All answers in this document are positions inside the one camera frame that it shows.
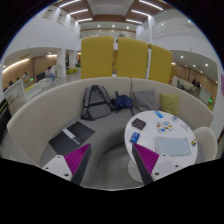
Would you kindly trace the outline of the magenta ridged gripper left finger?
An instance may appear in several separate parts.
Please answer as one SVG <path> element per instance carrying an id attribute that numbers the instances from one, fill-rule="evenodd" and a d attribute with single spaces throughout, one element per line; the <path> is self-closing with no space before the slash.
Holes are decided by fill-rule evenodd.
<path id="1" fill-rule="evenodd" d="M 66 156 L 56 155 L 42 169 L 80 185 L 91 154 L 91 144 L 86 144 Z"/>

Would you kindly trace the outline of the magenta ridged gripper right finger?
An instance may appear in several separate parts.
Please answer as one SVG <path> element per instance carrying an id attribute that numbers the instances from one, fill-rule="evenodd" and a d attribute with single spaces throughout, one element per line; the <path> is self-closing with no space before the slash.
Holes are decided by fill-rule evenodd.
<path id="1" fill-rule="evenodd" d="M 132 144 L 132 154 L 145 185 L 181 169 L 170 156 L 155 153 L 137 143 Z"/>

